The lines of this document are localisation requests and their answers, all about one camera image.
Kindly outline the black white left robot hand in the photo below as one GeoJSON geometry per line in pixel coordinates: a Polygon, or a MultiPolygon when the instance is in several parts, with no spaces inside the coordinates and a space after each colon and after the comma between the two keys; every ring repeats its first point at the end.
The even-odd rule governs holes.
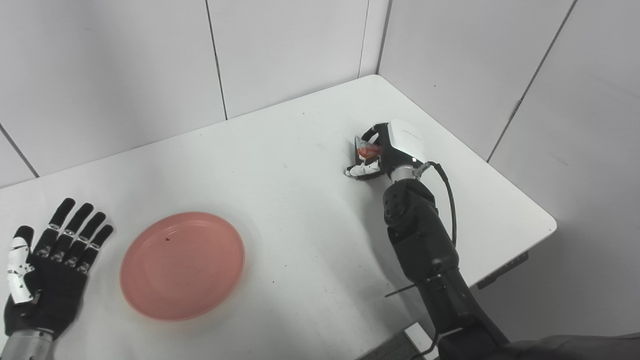
{"type": "Polygon", "coordinates": [[[21,225],[10,241],[6,280],[9,294],[3,312],[8,337],[36,331],[56,340],[75,321],[89,273],[114,227],[93,203],[67,197],[45,229],[35,237],[21,225]]]}

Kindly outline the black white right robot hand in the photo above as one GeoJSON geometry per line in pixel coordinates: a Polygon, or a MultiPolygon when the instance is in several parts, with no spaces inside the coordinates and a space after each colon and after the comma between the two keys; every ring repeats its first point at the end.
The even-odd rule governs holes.
{"type": "Polygon", "coordinates": [[[400,119],[377,123],[355,136],[354,161],[343,173],[363,182],[382,176],[392,183],[420,179],[429,167],[422,133],[400,119]]]}

